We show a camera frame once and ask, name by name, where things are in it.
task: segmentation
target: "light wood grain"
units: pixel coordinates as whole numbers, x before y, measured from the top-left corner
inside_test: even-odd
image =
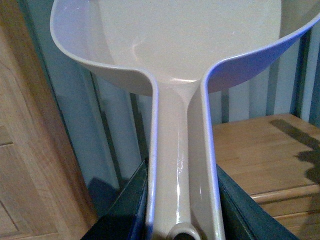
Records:
[[[276,219],[286,228],[320,224],[320,211],[299,212],[294,214],[276,216],[274,219]]]
[[[272,123],[291,125],[297,135],[302,134],[301,139],[294,139]],[[213,133],[218,165],[250,195],[315,184],[312,178],[316,175],[306,176],[315,164],[298,157],[312,152],[314,157],[320,156],[302,143],[319,144],[320,129],[315,126],[282,114],[216,125]]]
[[[320,209],[320,195],[305,195],[293,199],[262,203],[260,206],[273,217],[314,211]]]
[[[97,215],[15,0],[0,1],[0,119],[13,142],[0,147],[12,238],[80,239]]]
[[[0,146],[12,144],[12,140],[9,136],[9,133],[4,125],[0,121]]]
[[[288,227],[288,230],[301,240],[319,240],[320,239],[319,223]]]
[[[296,199],[301,196],[317,196],[320,193],[320,186],[317,184],[294,187],[279,191],[263,192],[251,194],[251,198],[258,204],[285,201],[288,199]]]
[[[6,209],[0,202],[0,236],[16,233],[17,231],[18,229],[14,222],[11,220]]]
[[[303,240],[320,239],[320,129],[280,114],[213,127],[216,161]]]

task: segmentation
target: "scoop handle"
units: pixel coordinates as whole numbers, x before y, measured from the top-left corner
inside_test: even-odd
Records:
[[[159,83],[157,107],[152,239],[223,240],[212,133],[204,122],[209,106],[199,82]]]

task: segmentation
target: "white plastic scoop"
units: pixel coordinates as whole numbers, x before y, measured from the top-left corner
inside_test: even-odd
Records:
[[[320,0],[55,0],[67,56],[152,96],[147,239],[225,238],[208,93],[254,77],[318,19]]]

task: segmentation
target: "wooden cabinet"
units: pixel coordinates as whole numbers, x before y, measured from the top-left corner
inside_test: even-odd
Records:
[[[17,1],[0,1],[0,240],[79,240],[96,220]]]
[[[213,128],[217,164],[300,239],[320,239],[320,129],[281,114]]]

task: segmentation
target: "handle hole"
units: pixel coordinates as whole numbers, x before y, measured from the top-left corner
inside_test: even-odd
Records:
[[[195,240],[195,238],[188,233],[182,232],[175,236],[173,240]]]

